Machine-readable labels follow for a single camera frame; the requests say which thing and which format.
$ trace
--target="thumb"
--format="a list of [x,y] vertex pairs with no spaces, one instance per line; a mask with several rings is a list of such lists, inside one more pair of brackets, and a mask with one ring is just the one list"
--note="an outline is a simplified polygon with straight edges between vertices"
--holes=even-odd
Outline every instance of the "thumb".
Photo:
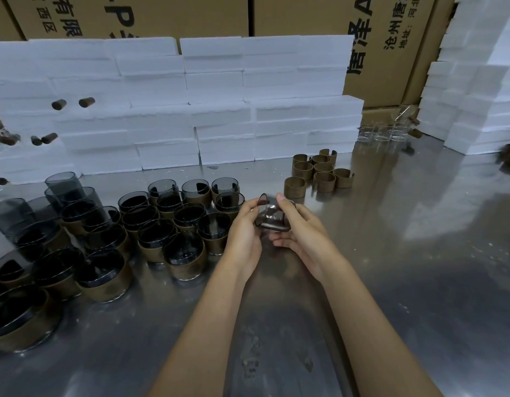
[[294,226],[299,226],[301,222],[305,221],[297,211],[296,207],[289,200],[287,200],[283,194],[281,193],[277,194],[277,202],[281,210],[285,213],[286,217],[288,218],[288,221],[290,222],[292,228]]

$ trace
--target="stainless steel table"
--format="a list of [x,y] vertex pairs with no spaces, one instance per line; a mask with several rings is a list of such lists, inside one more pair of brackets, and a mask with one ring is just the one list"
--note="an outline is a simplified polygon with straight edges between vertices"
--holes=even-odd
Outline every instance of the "stainless steel table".
[[[415,154],[357,144],[340,154],[354,186],[312,193],[319,215],[408,347],[446,396],[510,396],[510,175],[495,156],[465,157],[425,136]],[[153,180],[239,180],[246,198],[276,193],[291,159],[86,176],[105,204]],[[0,198],[27,199],[43,184]],[[344,347],[324,293],[298,258],[263,240],[229,358],[226,395],[351,396]],[[0,255],[10,246],[0,236]],[[184,284],[143,262],[122,299],[67,303],[56,333],[23,353],[0,354],[1,396],[141,396],[192,313],[213,264]]]

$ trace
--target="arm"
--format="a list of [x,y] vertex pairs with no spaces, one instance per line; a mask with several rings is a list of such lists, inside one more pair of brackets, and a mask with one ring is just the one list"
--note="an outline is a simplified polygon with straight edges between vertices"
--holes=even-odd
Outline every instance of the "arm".
[[277,199],[292,231],[271,234],[270,239],[295,251],[323,285],[361,397],[442,396],[319,219],[302,205],[296,210],[283,195]]
[[240,299],[262,251],[256,205],[246,201],[233,221],[224,254],[148,397],[223,395]]

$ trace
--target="right hand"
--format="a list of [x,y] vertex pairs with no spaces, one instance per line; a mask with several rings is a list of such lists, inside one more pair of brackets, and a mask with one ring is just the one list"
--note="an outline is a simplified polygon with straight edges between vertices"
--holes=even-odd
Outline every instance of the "right hand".
[[323,283],[326,265],[339,255],[321,221],[304,205],[296,207],[283,194],[277,194],[279,207],[291,225],[291,231],[269,235],[275,246],[297,253],[310,273]]

